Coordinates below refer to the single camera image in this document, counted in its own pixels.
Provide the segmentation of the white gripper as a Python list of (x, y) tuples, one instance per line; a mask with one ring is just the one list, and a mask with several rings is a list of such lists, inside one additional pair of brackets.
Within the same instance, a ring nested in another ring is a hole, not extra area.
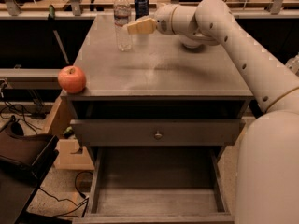
[(141, 18), (140, 20), (132, 21), (127, 25), (127, 32), (130, 35), (145, 35), (152, 34), (157, 30), (164, 35), (174, 35), (173, 16), (178, 5), (164, 5), (157, 9), (153, 18)]

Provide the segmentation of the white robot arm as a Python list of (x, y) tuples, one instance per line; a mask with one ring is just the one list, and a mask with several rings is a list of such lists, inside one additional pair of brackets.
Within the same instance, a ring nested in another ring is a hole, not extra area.
[(165, 5), (124, 30), (224, 47), (264, 112), (240, 144), (235, 224), (299, 224), (299, 77), (241, 28), (222, 0)]

